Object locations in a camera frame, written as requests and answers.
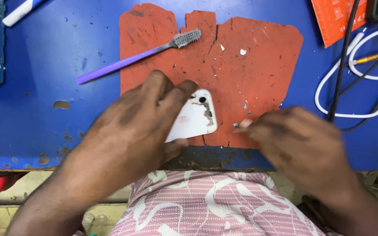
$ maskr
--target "charging cable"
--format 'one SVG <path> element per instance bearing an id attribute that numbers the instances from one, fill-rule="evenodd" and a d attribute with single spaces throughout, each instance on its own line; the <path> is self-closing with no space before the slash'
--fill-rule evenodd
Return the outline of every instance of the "charging cable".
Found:
<path id="1" fill-rule="evenodd" d="M 350 43 L 349 47 L 348 47 L 348 52 L 347 54 L 350 54 L 350 57 L 349 57 L 349 61 L 353 61 L 354 60 L 354 56 L 355 56 L 355 53 L 357 52 L 357 50 L 365 43 L 367 42 L 368 40 L 372 39 L 373 37 L 377 36 L 378 35 L 378 31 L 368 35 L 367 37 L 365 37 L 363 40 L 361 40 L 364 36 L 364 31 L 363 32 L 360 32 L 358 33 L 354 40 L 352 40 L 352 42 Z M 320 95 L 320 92 L 323 88 L 323 85 L 328 81 L 328 79 L 332 76 L 332 74 L 337 70 L 337 68 L 340 66 L 340 62 L 341 60 L 339 60 L 334 66 L 333 68 L 328 72 L 328 74 L 326 74 L 326 76 L 322 79 L 322 81 L 320 82 L 320 84 L 318 85 L 318 88 L 316 90 L 316 93 L 315 93 L 315 104 L 317 106 L 317 108 L 323 112 L 324 114 L 328 114 L 328 111 L 325 110 L 321 105 L 320 105 L 320 102 L 319 102 L 319 95 Z M 359 72 L 354 65 L 350 65 L 350 70 L 355 73 L 356 75 L 358 76 L 362 76 L 363 73 Z M 370 76 L 370 75 L 366 75 L 364 78 L 367 78 L 367 79 L 372 79 L 372 80 L 378 80 L 378 76 Z M 344 117 L 344 118 L 371 118 L 371 117 L 374 117 L 378 115 L 378 109 L 371 113 L 371 114 L 366 114 L 366 115 L 355 115 L 355 114 L 339 114 L 339 113 L 335 113 L 335 116 L 336 117 Z"/>

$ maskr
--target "pink patterned fabric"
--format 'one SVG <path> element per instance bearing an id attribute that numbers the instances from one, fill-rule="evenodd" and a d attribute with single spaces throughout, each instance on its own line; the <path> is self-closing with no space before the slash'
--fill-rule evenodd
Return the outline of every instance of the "pink patterned fabric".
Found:
<path id="1" fill-rule="evenodd" d="M 158 170 L 130 187 L 109 236 L 325 235 L 265 173 Z"/>

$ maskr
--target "purple toothbrush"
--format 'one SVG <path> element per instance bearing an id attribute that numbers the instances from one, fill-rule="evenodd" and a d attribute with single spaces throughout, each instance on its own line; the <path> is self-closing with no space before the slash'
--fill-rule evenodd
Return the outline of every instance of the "purple toothbrush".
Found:
<path id="1" fill-rule="evenodd" d="M 109 64 L 107 66 L 104 66 L 102 68 L 99 68 L 95 71 L 92 71 L 90 73 L 87 73 L 85 75 L 82 75 L 76 79 L 78 84 L 85 84 L 90 81 L 96 80 L 98 78 L 101 78 L 109 73 L 112 73 L 118 69 L 122 69 L 125 66 L 128 66 L 136 61 L 139 61 L 145 57 L 151 56 L 157 52 L 161 52 L 165 49 L 168 49 L 170 47 L 176 47 L 181 48 L 189 43 L 198 40 L 201 37 L 201 31 L 198 29 L 191 30 L 189 32 L 183 33 L 183 34 L 177 34 L 173 37 L 170 43 L 166 43 L 165 45 L 161 45 L 158 47 L 155 47 L 151 50 L 148 50 L 146 52 L 140 53 L 135 56 L 128 57 L 127 59 L 123 59 L 117 62 L 114 62 L 112 64 Z"/>

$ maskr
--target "blue table surface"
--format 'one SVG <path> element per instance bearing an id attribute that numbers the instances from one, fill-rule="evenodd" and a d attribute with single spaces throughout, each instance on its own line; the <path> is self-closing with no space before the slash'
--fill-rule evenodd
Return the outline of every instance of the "blue table surface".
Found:
<path id="1" fill-rule="evenodd" d="M 7 1 L 7 13 L 23 1 Z M 323 117 L 314 104 L 314 93 L 320 80 L 339 59 L 343 40 L 324 48 L 310 0 L 145 2 L 173 11 L 179 28 L 185 25 L 184 14 L 192 10 L 216 12 L 219 24 L 241 16 L 295 26 L 304 43 L 281 108 L 301 105 Z M 119 60 L 119 17 L 135 4 L 145 2 L 48 0 L 6 29 L 5 84 L 0 88 L 0 169 L 57 166 L 63 156 L 59 150 L 76 147 L 82 139 L 79 132 L 85 133 L 92 121 L 119 97 L 120 73 L 85 85 L 78 85 L 75 78 Z M 366 27 L 366 34 L 378 30 L 378 24 Z M 375 52 L 378 52 L 378 37 L 366 43 L 357 56 Z M 378 68 L 372 74 L 378 75 Z M 344 84 L 355 78 L 346 69 Z M 326 107 L 331 101 L 334 82 L 335 78 L 323 88 L 320 97 Z M 362 81 L 340 99 L 338 112 L 368 113 L 377 96 L 378 81 Z M 52 105 L 58 100 L 69 101 L 71 108 L 54 109 Z M 337 118 L 335 123 L 346 128 L 357 122 L 357 119 Z M 65 140 L 64 133 L 73 139 Z M 345 133 L 344 141 L 354 169 L 378 170 L 378 116 L 360 129 Z M 202 147 L 202 150 L 198 157 L 211 161 L 226 160 L 226 153 L 232 152 L 232 161 L 223 166 L 226 169 L 272 169 L 257 150 L 249 150 L 252 158 L 248 160 L 242 149 Z M 215 154 L 206 155 L 205 150 Z M 39 163 L 39 154 L 43 153 L 49 157 L 46 164 Z"/>

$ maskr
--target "white smartphone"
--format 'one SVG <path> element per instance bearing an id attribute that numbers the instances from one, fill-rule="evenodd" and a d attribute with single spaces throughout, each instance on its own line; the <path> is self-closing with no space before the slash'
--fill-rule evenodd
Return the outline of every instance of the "white smartphone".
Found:
<path id="1" fill-rule="evenodd" d="M 211 94 L 206 89 L 199 89 L 182 107 L 165 142 L 209 134 L 217 128 Z"/>

